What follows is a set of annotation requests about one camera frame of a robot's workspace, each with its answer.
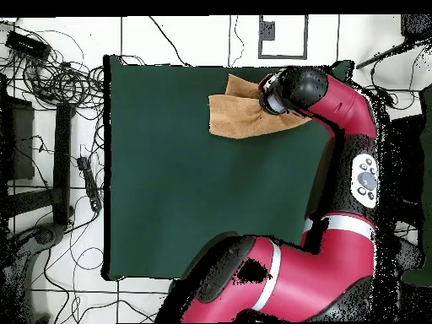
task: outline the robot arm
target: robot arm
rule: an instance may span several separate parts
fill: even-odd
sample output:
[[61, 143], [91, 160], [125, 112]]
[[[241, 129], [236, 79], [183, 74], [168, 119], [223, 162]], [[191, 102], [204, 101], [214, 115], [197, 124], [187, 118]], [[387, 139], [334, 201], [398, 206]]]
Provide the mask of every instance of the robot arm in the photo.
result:
[[300, 246], [255, 236], [220, 241], [172, 289], [156, 321], [227, 322], [246, 310], [291, 322], [367, 315], [379, 185], [368, 100], [317, 67], [284, 68], [260, 89], [265, 111], [310, 116], [330, 134]]

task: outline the black cable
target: black cable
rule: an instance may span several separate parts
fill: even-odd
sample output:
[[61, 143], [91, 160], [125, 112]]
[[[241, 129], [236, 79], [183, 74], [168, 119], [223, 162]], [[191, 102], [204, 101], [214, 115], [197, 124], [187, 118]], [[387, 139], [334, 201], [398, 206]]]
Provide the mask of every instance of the black cable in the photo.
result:
[[[415, 66], [416, 61], [419, 59], [420, 55], [424, 52], [424, 50], [425, 50], [426, 48], [427, 48], [427, 46], [425, 46], [425, 47], [420, 51], [420, 53], [415, 57], [415, 59], [414, 59], [414, 61], [413, 61], [413, 65], [412, 65], [411, 79], [410, 79], [410, 82], [409, 82], [409, 87], [408, 87], [407, 90], [405, 90], [406, 92], [410, 93], [410, 94], [413, 96], [413, 100], [412, 100], [411, 103], [410, 103], [409, 105], [407, 105], [406, 107], [403, 107], [403, 108], [397, 108], [397, 107], [395, 107], [395, 105], [396, 105], [397, 103], [399, 103], [399, 98], [397, 97], [397, 95], [396, 95], [395, 93], [393, 93], [392, 95], [394, 95], [394, 96], [397, 98], [397, 102], [395, 103], [395, 101], [393, 100], [393, 101], [392, 101], [392, 104], [389, 105], [389, 106], [390, 106], [391, 108], [393, 108], [394, 110], [397, 110], [397, 111], [405, 111], [405, 110], [407, 110], [408, 108], [410, 108], [410, 107], [414, 104], [414, 101], [418, 98], [418, 97], [415, 96], [414, 91], [411, 90], [411, 87], [412, 87], [412, 85], [413, 85], [414, 66]], [[373, 88], [375, 89], [375, 91], [377, 91], [377, 92], [380, 92], [380, 91], [385, 91], [385, 92], [402, 92], [401, 89], [386, 89], [386, 88], [384, 88], [384, 87], [381, 87], [381, 86], [378, 86], [377, 84], [375, 84], [375, 81], [374, 81], [375, 68], [376, 68], [376, 66], [378, 65], [378, 63], [382, 62], [383, 60], [384, 60], [384, 58], [382, 58], [381, 60], [375, 62], [373, 68], [370, 70], [370, 80], [371, 80], [371, 82], [372, 82], [372, 87], [373, 87]]]
[[153, 19], [152, 16], [149, 16], [149, 18], [154, 22], [154, 24], [157, 26], [157, 28], [159, 29], [160, 33], [164, 36], [164, 38], [173, 46], [175, 54], [177, 55], [177, 58], [180, 60], [180, 62], [184, 65], [184, 66], [191, 66], [189, 63], [183, 62], [183, 60], [180, 58], [179, 56], [179, 52], [177, 51], [176, 47], [174, 46], [174, 44], [171, 42], [171, 40], [167, 37], [167, 35], [165, 34], [165, 32], [160, 28], [159, 24]]
[[144, 62], [144, 60], [140, 57], [140, 56], [134, 56], [134, 55], [120, 55], [120, 56], [116, 56], [119, 60], [121, 60], [122, 62], [124, 62], [125, 64], [127, 64], [128, 66], [129, 63], [127, 63], [123, 57], [129, 57], [129, 58], [135, 58], [136, 60], [138, 60], [139, 64], [142, 66], [147, 66], [147, 64]]
[[[82, 197], [80, 197], [78, 200], [77, 200], [77, 202], [75, 203], [75, 206], [74, 206], [74, 208], [73, 208], [73, 217], [75, 218], [75, 214], [76, 214], [76, 212], [77, 212], [77, 205], [78, 205], [78, 203], [79, 203], [79, 201], [81, 200], [81, 199], [83, 199], [83, 198], [85, 198], [85, 197], [87, 197], [86, 195], [84, 195], [84, 196], [82, 196]], [[73, 244], [72, 244], [72, 247], [73, 246], [75, 246], [75, 244], [77, 243], [79, 241], [79, 238], [75, 241], [75, 242], [73, 242]], [[63, 252], [63, 254], [60, 256], [60, 257], [58, 257], [46, 270], [48, 270], [48, 269], [50, 269], [52, 266], [54, 266], [64, 255], [66, 255], [67, 253], [68, 253], [68, 251], [69, 250], [66, 250], [65, 252]], [[31, 281], [31, 284], [33, 284], [41, 275], [42, 275], [43, 273], [41, 273], [39, 276], [37, 276], [35, 279], [33, 279], [32, 281]]]
[[[161, 33], [163, 35], [165, 35], [159, 26], [158, 26], [158, 28], [161, 31]], [[26, 31], [28, 33], [29, 37], [34, 36], [39, 41], [43, 41], [44, 43], [49, 45], [49, 43], [45, 39], [43, 39], [41, 36], [37, 35], [35, 32], [27, 31], [25, 29], [22, 29], [22, 30]], [[55, 31], [55, 30], [46, 30], [46, 31], [40, 31], [40, 32], [57, 32], [57, 33], [60, 33], [62, 35], [66, 35], [60, 31]], [[96, 155], [97, 160], [98, 160], [98, 164], [102, 166], [102, 168], [99, 169], [96, 173], [95, 179], [97, 180], [97, 175], [104, 169], [103, 165], [100, 163], [100, 157], [97, 153], [99, 150], [104, 149], [104, 139], [100, 135], [100, 131], [104, 127], [103, 124], [100, 124], [100, 122], [102, 120], [102, 115], [103, 115], [103, 107], [102, 107], [103, 97], [102, 97], [102, 95], [98, 95], [98, 93], [101, 93], [103, 90], [103, 67], [99, 66], [99, 67], [96, 67], [96, 68], [89, 70], [84, 65], [84, 53], [82, 52], [82, 49], [79, 47], [78, 43], [71, 36], [69, 36], [69, 35], [66, 35], [66, 36], [70, 37], [76, 43], [78, 48], [80, 49], [82, 56], [83, 56], [82, 63], [77, 63], [77, 62], [65, 63], [62, 53], [53, 49], [53, 48], [51, 48], [52, 51], [50, 53], [50, 59], [51, 60], [49, 60], [47, 62], [41, 62], [41, 61], [35, 60], [34, 58], [27, 57], [27, 56], [20, 57], [19, 54], [17, 54], [15, 51], [10, 51], [8, 58], [4, 59], [4, 60], [6, 60], [7, 63], [5, 66], [2, 65], [2, 70], [4, 70], [5, 68], [8, 68], [8, 67], [13, 67], [13, 78], [11, 78], [11, 81], [15, 81], [19, 70], [23, 71], [23, 82], [24, 82], [26, 89], [20, 89], [18, 87], [17, 87], [17, 89], [20, 89], [22, 91], [21, 95], [23, 96], [23, 98], [25, 100], [27, 100], [27, 99], [24, 97], [24, 93], [33, 95], [35, 97], [36, 102], [40, 105], [41, 108], [43, 108], [42, 110], [35, 109], [36, 111], [53, 111], [56, 109], [55, 105], [57, 102], [65, 102], [65, 101], [72, 103], [73, 105], [75, 105], [75, 107], [77, 109], [90, 108], [90, 109], [94, 109], [96, 111], [96, 116], [94, 118], [88, 118], [88, 117], [82, 115], [81, 113], [79, 113], [79, 111], [77, 111], [77, 114], [79, 114], [81, 117], [85, 118], [86, 120], [96, 121], [96, 126], [95, 126], [95, 130], [94, 130], [94, 140], [93, 140], [92, 145], [91, 145], [91, 150], [89, 151], [89, 160], [91, 161], [92, 156]], [[166, 35], [165, 35], [165, 38], [174, 47], [174, 45], [166, 37]], [[135, 56], [130, 56], [130, 57], [136, 58], [140, 63], [145, 65], [145, 62], [140, 57], [135, 57]], [[73, 68], [72, 67], [73, 64], [78, 64], [79, 69]], [[41, 136], [36, 135], [36, 136], [33, 136], [32, 138], [39, 138], [41, 141], [41, 146], [39, 148], [32, 148], [33, 150], [46, 151], [48, 154], [54, 153], [54, 150], [48, 149], [48, 147], [45, 145]], [[43, 175], [41, 174], [41, 170], [39, 169], [39, 167], [35, 163], [35, 161], [30, 156], [21, 152], [18, 148], [17, 148], [17, 151], [32, 161], [32, 163], [35, 165], [36, 169], [39, 172], [40, 178], [42, 179], [42, 181], [44, 183], [44, 188], [46, 188], [48, 190], [49, 188], [47, 186], [47, 181], [44, 179]], [[103, 191], [103, 185], [104, 185], [104, 183], [102, 183], [101, 187], [98, 188], [100, 191]], [[77, 244], [77, 242], [81, 239], [81, 237], [83, 236], [84, 232], [89, 227], [89, 225], [99, 217], [99, 214], [97, 213], [88, 222], [81, 224], [79, 226], [76, 226], [76, 227], [74, 226], [75, 214], [77, 212], [78, 202], [80, 199], [82, 199], [84, 197], [86, 197], [86, 196], [79, 198], [77, 200], [77, 202], [75, 203], [74, 216], [73, 216], [73, 226], [70, 230], [67, 230], [64, 233], [65, 235], [68, 233], [71, 233], [71, 240], [69, 241], [69, 249], [66, 252], [64, 252], [60, 257], [58, 257], [52, 264], [50, 264], [50, 259], [51, 259], [51, 249], [50, 249], [48, 252], [48, 259], [47, 259], [46, 264], [44, 266], [43, 273], [41, 273], [38, 277], [36, 277], [33, 280], [33, 282], [34, 282], [36, 279], [38, 279], [43, 274], [45, 276], [46, 280], [50, 284], [59, 288], [59, 290], [58, 290], [59, 292], [64, 292], [67, 294], [66, 301], [62, 305], [62, 308], [60, 309], [60, 311], [57, 313], [56, 319], [54, 321], [55, 324], [57, 324], [59, 316], [62, 314], [62, 312], [64, 311], [64, 308], [68, 304], [68, 301], [70, 300], [70, 295], [66, 289], [64, 289], [60, 285], [52, 282], [52, 280], [47, 275], [47, 270], [49, 268], [51, 268], [56, 262], [58, 262], [68, 251], [71, 252], [72, 259], [75, 262], [75, 267], [73, 270], [73, 291], [72, 291], [74, 294], [74, 299], [72, 302], [71, 314], [65, 320], [63, 320], [60, 324], [63, 324], [64, 322], [69, 320], [71, 317], [73, 317], [74, 320], [79, 324], [82, 321], [82, 319], [84, 318], [84, 315], [87, 311], [90, 311], [91, 309], [99, 309], [99, 308], [103, 308], [105, 306], [109, 306], [109, 305], [104, 305], [101, 307], [90, 307], [84, 311], [84, 313], [81, 315], [81, 317], [79, 317], [79, 305], [80, 305], [81, 299], [76, 295], [77, 290], [75, 289], [75, 282], [74, 282], [76, 269], [77, 269], [77, 267], [80, 267], [81, 269], [84, 269], [84, 270], [91, 270], [91, 269], [96, 269], [97, 267], [100, 267], [100, 265], [102, 264], [102, 263], [100, 263], [97, 267], [91, 267], [91, 268], [83, 267], [82, 265], [79, 264], [79, 260], [85, 252], [87, 252], [89, 250], [98, 250], [99, 252], [102, 252], [102, 250], [97, 248], [97, 247], [90, 247], [89, 249], [83, 251], [80, 254], [80, 256], [78, 257], [78, 259], [75, 259], [73, 252], [72, 252], [72, 247], [75, 246]], [[41, 218], [39, 218], [36, 221], [35, 225], [37, 225], [41, 219], [43, 219], [45, 216], [47, 216], [50, 213], [51, 212], [46, 213]], [[86, 226], [86, 227], [83, 230], [83, 232], [72, 243], [72, 233], [75, 230], [82, 228], [84, 226]], [[117, 294], [116, 302], [113, 302], [110, 305], [114, 305], [114, 304], [117, 305], [117, 318], [116, 318], [117, 321], [118, 321], [119, 304], [121, 302], [128, 305], [131, 309], [136, 311], [138, 314], [145, 316], [146, 318], [143, 321], [147, 321], [147, 320], [153, 321], [151, 319], [151, 317], [155, 316], [155, 314], [149, 316], [149, 315], [142, 313], [141, 311], [135, 309], [125, 300], [120, 300], [119, 283], [117, 283], [117, 293], [116, 294]]]
[[233, 67], [235, 65], [235, 63], [237, 62], [237, 60], [240, 60], [243, 56], [243, 51], [245, 50], [245, 42], [243, 42], [243, 40], [239, 37], [239, 35], [237, 34], [237, 21], [239, 20], [239, 15], [237, 15], [237, 18], [235, 19], [235, 25], [234, 25], [234, 33], [237, 36], [237, 39], [240, 40], [241, 44], [243, 45], [243, 47], [241, 48], [241, 54], [239, 57], [237, 57], [233, 64], [231, 65], [231, 67]]
[[37, 169], [37, 171], [38, 171], [38, 173], [39, 173], [39, 176], [40, 176], [40, 178], [42, 179], [42, 182], [44, 183], [44, 186], [45, 186], [45, 189], [49, 192], [49, 194], [50, 194], [50, 199], [51, 199], [51, 205], [54, 207], [54, 198], [52, 197], [52, 194], [51, 194], [51, 191], [50, 191], [50, 188], [48, 187], [48, 181], [46, 181], [45, 179], [44, 179], [44, 177], [43, 177], [43, 175], [42, 175], [42, 173], [41, 173], [41, 170], [39, 169], [39, 166], [37, 165], [37, 163], [29, 156], [29, 155], [27, 155], [26, 153], [23, 153], [21, 150], [19, 150], [16, 146], [15, 146], [15, 149], [20, 153], [20, 154], [22, 154], [23, 156], [25, 156], [26, 158], [28, 158], [28, 159], [30, 159], [31, 160], [31, 162], [33, 163], [33, 165], [36, 167], [36, 169]]
[[[19, 141], [20, 142], [24, 142], [24, 141], [27, 141], [27, 140], [32, 140], [33, 138], [39, 139], [41, 141], [41, 146], [39, 148], [31, 148], [31, 147], [29, 147], [30, 149], [37, 150], [37, 151], [39, 151], [39, 153], [40, 152], [47, 152], [50, 155], [54, 155], [56, 153], [54, 150], [48, 149], [48, 147], [45, 145], [45, 142], [44, 142], [44, 140], [42, 139], [42, 137], [40, 135], [34, 135], [32, 137], [29, 137], [29, 138], [23, 138], [23, 139], [20, 139]], [[77, 159], [73, 155], [66, 154], [66, 153], [60, 153], [60, 154], [66, 155], [69, 158], [72, 166], [74, 166], [75, 168], [78, 168], [78, 166], [76, 164], [74, 164], [73, 161], [71, 160], [71, 158], [72, 158], [72, 159], [75, 160], [75, 162], [77, 161]]]
[[50, 284], [52, 284], [53, 286], [55, 286], [55, 287], [61, 289], [62, 291], [64, 291], [64, 292], [66, 293], [66, 295], [67, 295], [66, 302], [63, 304], [62, 308], [58, 311], [58, 313], [57, 313], [57, 315], [56, 315], [56, 319], [54, 320], [54, 324], [57, 324], [58, 317], [59, 317], [60, 314], [63, 312], [64, 308], [66, 307], [66, 304], [67, 304], [68, 301], [69, 301], [69, 292], [67, 292], [67, 291], [66, 291], [62, 286], [59, 286], [58, 284], [52, 282], [52, 281], [50, 280], [50, 278], [48, 277], [48, 275], [46, 274], [46, 267], [48, 266], [48, 263], [49, 263], [49, 261], [50, 261], [50, 258], [51, 258], [51, 248], [48, 249], [48, 258], [46, 259], [45, 266], [44, 266], [44, 272], [43, 272], [43, 273], [44, 273], [45, 279], [46, 279]]

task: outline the floor tile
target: floor tile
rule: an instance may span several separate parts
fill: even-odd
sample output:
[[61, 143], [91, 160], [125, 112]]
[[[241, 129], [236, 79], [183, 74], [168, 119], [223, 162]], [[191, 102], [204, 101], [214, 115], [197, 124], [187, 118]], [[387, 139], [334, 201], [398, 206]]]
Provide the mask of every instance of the floor tile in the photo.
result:
[[[75, 227], [87, 223], [94, 217], [89, 207], [89, 199], [85, 196], [85, 190], [71, 190], [71, 204], [76, 205]], [[47, 269], [48, 277], [64, 288], [82, 290], [116, 290], [115, 282], [106, 282], [100, 276], [100, 268], [103, 262], [101, 251], [104, 250], [104, 221], [103, 210], [100, 216], [91, 224], [76, 229], [71, 234], [64, 235], [62, 241], [52, 248], [51, 259]], [[44, 251], [38, 257], [33, 269], [32, 288], [53, 288], [46, 281], [43, 273], [48, 252]]]
[[[374, 55], [400, 45], [401, 15], [355, 14], [341, 15], [339, 59], [361, 63]], [[375, 83], [388, 89], [407, 89], [413, 71], [413, 61], [421, 48], [388, 57], [376, 65]], [[354, 71], [354, 81], [369, 85], [373, 64]], [[430, 56], [420, 57], [414, 66], [412, 89], [422, 89], [432, 82]]]
[[[154, 20], [175, 45], [183, 62], [192, 66], [226, 66], [229, 16], [154, 16]], [[125, 17], [122, 21], [123, 55], [139, 56], [146, 64], [181, 64], [175, 49], [148, 16]]]
[[151, 323], [162, 306], [165, 294], [120, 294], [119, 323]]
[[[69, 301], [62, 313], [58, 317], [57, 324], [77, 324], [72, 317], [72, 311], [79, 324], [114, 324], [116, 323], [116, 294], [77, 294], [78, 299], [74, 301], [73, 293], [69, 295]], [[51, 316], [50, 324], [54, 323], [56, 316], [64, 303], [67, 300], [67, 295], [63, 292], [32, 292], [32, 303], [35, 313], [49, 313]], [[78, 311], [76, 311], [76, 303], [79, 302]]]
[[156, 278], [128, 277], [120, 281], [121, 291], [132, 292], [168, 292], [172, 280]]
[[[231, 16], [231, 58], [232, 62], [241, 55], [242, 42], [235, 35], [235, 21], [237, 15]], [[244, 43], [241, 59], [235, 63], [236, 67], [270, 67], [287, 65], [330, 65], [336, 61], [336, 44], [338, 41], [337, 15], [309, 15], [307, 59], [258, 59], [258, 15], [240, 15], [236, 32]]]

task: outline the brown towel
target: brown towel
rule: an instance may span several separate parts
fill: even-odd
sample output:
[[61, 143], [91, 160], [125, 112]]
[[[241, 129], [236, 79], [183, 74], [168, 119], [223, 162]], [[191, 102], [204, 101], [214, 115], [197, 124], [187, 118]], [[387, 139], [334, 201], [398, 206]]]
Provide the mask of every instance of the brown towel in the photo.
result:
[[260, 107], [259, 94], [258, 84], [230, 74], [225, 94], [208, 97], [210, 132], [221, 137], [242, 139], [284, 131], [310, 120], [293, 114], [267, 114]]

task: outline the green table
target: green table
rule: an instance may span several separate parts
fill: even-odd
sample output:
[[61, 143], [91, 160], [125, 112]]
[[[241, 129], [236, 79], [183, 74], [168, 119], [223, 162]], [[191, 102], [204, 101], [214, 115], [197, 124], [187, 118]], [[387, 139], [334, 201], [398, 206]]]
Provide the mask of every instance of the green table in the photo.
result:
[[224, 93], [229, 73], [257, 83], [276, 68], [123, 66], [116, 57], [110, 67], [109, 279], [179, 278], [225, 231], [300, 242], [326, 130], [311, 121], [241, 140], [208, 131], [208, 96]]

